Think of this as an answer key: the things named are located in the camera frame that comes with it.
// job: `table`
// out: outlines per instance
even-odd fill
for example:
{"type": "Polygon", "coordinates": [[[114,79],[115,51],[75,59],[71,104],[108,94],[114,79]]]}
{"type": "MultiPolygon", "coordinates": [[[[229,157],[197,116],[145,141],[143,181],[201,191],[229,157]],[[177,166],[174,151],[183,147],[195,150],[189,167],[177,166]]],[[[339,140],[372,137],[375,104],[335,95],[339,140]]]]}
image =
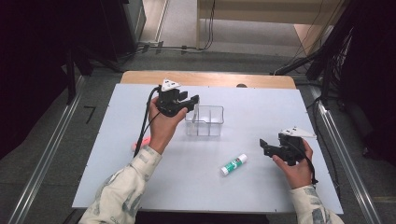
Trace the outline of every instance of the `table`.
{"type": "MultiPolygon", "coordinates": [[[[198,49],[200,19],[210,19],[213,1],[197,0],[198,49]]],[[[214,20],[292,23],[308,55],[315,50],[328,27],[336,23],[343,4],[344,0],[216,0],[214,20]]]]}
{"type": "MultiPolygon", "coordinates": [[[[141,209],[292,213],[294,208],[287,180],[259,146],[259,138],[271,145],[278,144],[280,127],[297,125],[313,132],[301,94],[295,90],[291,77],[160,71],[124,74],[113,92],[73,207],[89,206],[100,184],[131,160],[131,144],[140,131],[146,98],[155,87],[153,83],[162,83],[165,77],[184,85],[181,89],[188,91],[190,96],[199,93],[201,105],[221,102],[225,121],[221,136],[217,137],[187,136],[183,124],[177,127],[163,153],[163,160],[149,181],[141,209]],[[230,88],[241,82],[266,89],[230,88]],[[196,83],[205,85],[189,86],[196,83]],[[252,110],[252,103],[261,110],[252,110]],[[246,164],[225,177],[220,175],[219,168],[240,153],[247,154],[246,164]]],[[[315,151],[313,163],[320,182],[318,194],[325,206],[342,214],[318,141],[313,138],[307,141],[315,151]]]]}

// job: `forearm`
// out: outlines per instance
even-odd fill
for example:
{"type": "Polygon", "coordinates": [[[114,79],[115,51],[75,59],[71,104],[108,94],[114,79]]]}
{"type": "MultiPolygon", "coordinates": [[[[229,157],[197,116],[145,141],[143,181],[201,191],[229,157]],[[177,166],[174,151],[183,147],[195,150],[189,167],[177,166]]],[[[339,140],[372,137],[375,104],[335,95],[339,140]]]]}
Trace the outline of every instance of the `forearm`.
{"type": "Polygon", "coordinates": [[[140,198],[162,156],[143,147],[123,169],[108,178],[79,223],[134,223],[140,198]]]}
{"type": "Polygon", "coordinates": [[[316,190],[312,186],[305,186],[290,191],[290,195],[297,213],[298,223],[344,223],[333,211],[326,209],[316,190]]]}

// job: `white board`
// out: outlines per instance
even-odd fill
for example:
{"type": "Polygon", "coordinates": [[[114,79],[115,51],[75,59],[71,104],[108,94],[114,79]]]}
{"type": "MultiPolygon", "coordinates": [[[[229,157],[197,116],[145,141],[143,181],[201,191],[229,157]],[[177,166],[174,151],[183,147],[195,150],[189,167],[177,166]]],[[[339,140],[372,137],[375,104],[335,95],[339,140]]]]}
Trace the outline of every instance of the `white board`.
{"type": "MultiPolygon", "coordinates": [[[[88,207],[105,179],[132,160],[131,145],[137,141],[146,102],[154,87],[116,86],[73,207],[88,207]]],[[[278,146],[277,134],[282,129],[297,126],[313,132],[300,92],[185,86],[180,90],[188,91],[189,98],[199,94],[201,105],[224,106],[221,135],[186,135],[186,124],[181,121],[148,182],[141,208],[174,212],[294,212],[287,180],[272,159],[263,155],[259,139],[278,146]],[[247,162],[223,176],[220,168],[242,153],[247,155],[247,162]]],[[[306,140],[314,150],[318,195],[327,208],[343,214],[318,141],[306,140]]]]}

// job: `transparent divided box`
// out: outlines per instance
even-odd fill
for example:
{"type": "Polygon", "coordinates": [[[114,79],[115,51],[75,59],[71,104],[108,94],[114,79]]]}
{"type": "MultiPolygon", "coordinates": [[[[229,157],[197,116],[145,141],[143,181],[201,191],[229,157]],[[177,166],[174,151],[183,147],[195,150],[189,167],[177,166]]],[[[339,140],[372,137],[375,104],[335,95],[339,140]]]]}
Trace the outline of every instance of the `transparent divided box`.
{"type": "Polygon", "coordinates": [[[224,107],[220,105],[198,105],[186,115],[187,135],[217,136],[224,123],[224,107]]]}

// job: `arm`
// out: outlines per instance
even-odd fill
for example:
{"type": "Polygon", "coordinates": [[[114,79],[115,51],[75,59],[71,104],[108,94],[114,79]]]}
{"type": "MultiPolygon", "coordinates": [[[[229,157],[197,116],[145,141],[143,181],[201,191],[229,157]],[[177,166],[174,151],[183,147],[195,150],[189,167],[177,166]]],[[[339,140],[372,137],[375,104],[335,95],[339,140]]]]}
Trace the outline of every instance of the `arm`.
{"type": "MultiPolygon", "coordinates": [[[[305,155],[312,160],[312,148],[304,140],[305,155]]],[[[285,173],[291,187],[290,196],[297,213],[298,223],[344,223],[334,212],[326,209],[311,185],[311,171],[306,160],[288,166],[278,156],[273,161],[285,173]]]]}
{"type": "Polygon", "coordinates": [[[149,106],[151,140],[123,169],[108,178],[96,193],[95,201],[79,223],[134,223],[146,184],[162,158],[178,123],[184,119],[183,108],[173,118],[159,114],[154,98],[149,106]]]}

